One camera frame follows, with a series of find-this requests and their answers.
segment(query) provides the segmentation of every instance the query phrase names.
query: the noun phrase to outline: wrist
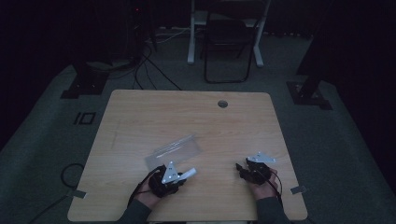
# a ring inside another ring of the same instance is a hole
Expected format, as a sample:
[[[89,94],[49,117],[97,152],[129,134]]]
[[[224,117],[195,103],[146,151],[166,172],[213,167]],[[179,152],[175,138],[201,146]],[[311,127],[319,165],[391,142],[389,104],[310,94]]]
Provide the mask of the wrist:
[[[161,200],[161,198],[155,196],[152,192],[139,193],[134,198],[151,210]]]
[[[253,196],[254,199],[260,200],[260,199],[264,199],[264,198],[272,198],[272,197],[276,197],[276,194],[274,192],[265,192],[265,191],[253,191]]]

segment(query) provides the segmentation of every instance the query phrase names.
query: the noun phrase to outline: chair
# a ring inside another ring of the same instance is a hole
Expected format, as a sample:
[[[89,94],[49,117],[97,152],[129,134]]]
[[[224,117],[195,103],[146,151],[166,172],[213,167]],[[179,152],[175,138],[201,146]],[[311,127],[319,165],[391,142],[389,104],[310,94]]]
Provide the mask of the chair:
[[[201,52],[201,57],[202,54],[205,56],[204,75],[206,82],[239,83],[248,79],[256,39],[256,27],[263,17],[264,10],[265,4],[263,0],[219,0],[209,6],[206,17],[204,46]],[[251,21],[253,25],[247,27],[245,21]],[[246,45],[249,45],[250,53],[247,73],[242,78],[212,80],[208,77],[206,70],[209,46],[239,47],[239,53],[237,54],[237,58],[239,58]]]

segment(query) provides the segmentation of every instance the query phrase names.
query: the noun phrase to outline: chair leg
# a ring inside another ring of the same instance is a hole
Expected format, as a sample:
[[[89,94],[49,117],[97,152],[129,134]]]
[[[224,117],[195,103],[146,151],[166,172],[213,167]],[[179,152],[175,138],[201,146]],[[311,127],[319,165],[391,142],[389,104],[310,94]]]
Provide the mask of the chair leg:
[[[239,58],[244,51],[245,45],[242,46],[242,48],[239,50],[238,55],[236,55],[236,58]]]
[[[205,81],[208,82],[208,83],[212,83],[207,78],[207,72],[206,72],[206,68],[207,68],[207,41],[204,42],[203,51],[204,51],[204,77],[205,77]]]
[[[246,81],[248,79],[248,75],[250,74],[251,59],[253,58],[253,49],[254,49],[254,42],[252,42],[250,46],[250,53],[248,56],[248,63],[247,63],[247,75],[245,76],[243,81]]]
[[[205,52],[205,42],[204,42],[204,44],[203,44],[203,46],[202,46],[202,49],[201,49],[201,53],[199,54],[199,59],[201,59],[202,60],[202,55],[204,54],[204,52]]]

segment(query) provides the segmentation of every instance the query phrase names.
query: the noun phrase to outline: table leg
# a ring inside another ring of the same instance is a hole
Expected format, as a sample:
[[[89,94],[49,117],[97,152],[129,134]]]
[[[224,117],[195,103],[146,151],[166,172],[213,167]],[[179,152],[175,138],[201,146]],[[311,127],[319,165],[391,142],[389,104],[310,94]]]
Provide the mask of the table leg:
[[[253,52],[254,52],[254,58],[256,59],[256,64],[258,67],[263,67],[264,62],[262,61],[262,54],[260,53],[260,40],[262,39],[262,30],[264,29],[264,24],[265,24],[265,17],[262,18],[260,21],[260,26],[259,26],[259,31],[257,32],[256,36],[256,43],[254,44],[253,47]]]
[[[191,30],[190,30],[190,44],[189,55],[187,57],[187,64],[194,64],[195,56],[195,0],[191,0]]]

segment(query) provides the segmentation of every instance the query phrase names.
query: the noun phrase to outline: tape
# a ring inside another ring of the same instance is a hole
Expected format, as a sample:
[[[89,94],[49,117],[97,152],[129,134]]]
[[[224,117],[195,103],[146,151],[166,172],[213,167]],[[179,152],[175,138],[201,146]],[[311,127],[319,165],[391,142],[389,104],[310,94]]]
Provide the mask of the tape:
[[[295,188],[290,189],[292,194],[296,193],[305,193],[308,189],[305,186],[297,186]]]
[[[67,197],[77,197],[80,199],[84,199],[85,196],[87,196],[87,193],[84,191],[75,189],[75,190],[69,190],[66,195],[67,195]]]

